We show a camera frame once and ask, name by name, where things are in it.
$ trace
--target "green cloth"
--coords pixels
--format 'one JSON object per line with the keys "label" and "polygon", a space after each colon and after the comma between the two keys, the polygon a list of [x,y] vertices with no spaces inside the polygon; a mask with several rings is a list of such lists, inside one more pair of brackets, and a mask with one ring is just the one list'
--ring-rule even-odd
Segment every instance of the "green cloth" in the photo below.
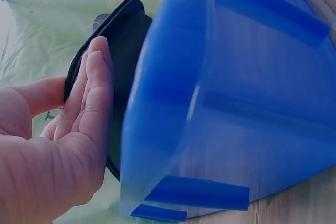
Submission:
{"label": "green cloth", "polygon": [[[0,0],[0,86],[65,76],[73,56],[93,32],[95,18],[123,0]],[[153,16],[158,0],[141,0]],[[33,119],[38,136],[60,109]],[[119,217],[120,183],[107,171],[93,200],[54,224],[157,223]]]}

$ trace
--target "blue plastic container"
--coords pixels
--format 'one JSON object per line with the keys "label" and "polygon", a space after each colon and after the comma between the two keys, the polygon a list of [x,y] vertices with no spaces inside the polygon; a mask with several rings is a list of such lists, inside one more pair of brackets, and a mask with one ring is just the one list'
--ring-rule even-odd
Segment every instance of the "blue plastic container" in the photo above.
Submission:
{"label": "blue plastic container", "polygon": [[184,221],[336,164],[336,51],[304,0],[164,0],[124,120],[121,213]]}

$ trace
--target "skin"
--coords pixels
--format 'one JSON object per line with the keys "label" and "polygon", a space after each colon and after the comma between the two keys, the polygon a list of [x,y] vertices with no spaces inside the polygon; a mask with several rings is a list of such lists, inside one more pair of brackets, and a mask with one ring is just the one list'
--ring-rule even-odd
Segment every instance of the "skin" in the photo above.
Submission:
{"label": "skin", "polygon": [[[90,44],[65,104],[64,81],[0,88],[1,224],[50,223],[102,185],[113,105],[107,40]],[[32,118],[61,106],[40,138],[32,137]]]}

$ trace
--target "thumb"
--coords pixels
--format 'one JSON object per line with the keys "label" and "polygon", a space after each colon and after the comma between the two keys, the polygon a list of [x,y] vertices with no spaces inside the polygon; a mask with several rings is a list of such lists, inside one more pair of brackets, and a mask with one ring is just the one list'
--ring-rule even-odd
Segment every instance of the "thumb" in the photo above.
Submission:
{"label": "thumb", "polygon": [[63,106],[65,78],[44,79],[25,86],[11,87],[26,100],[32,117]]}

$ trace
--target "wooden floor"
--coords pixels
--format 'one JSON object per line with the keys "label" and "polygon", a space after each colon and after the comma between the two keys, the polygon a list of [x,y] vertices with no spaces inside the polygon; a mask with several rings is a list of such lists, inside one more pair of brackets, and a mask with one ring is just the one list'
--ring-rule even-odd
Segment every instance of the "wooden floor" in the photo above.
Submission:
{"label": "wooden floor", "polygon": [[[336,13],[336,0],[324,0]],[[336,224],[336,167],[250,205],[190,219],[189,224]]]}

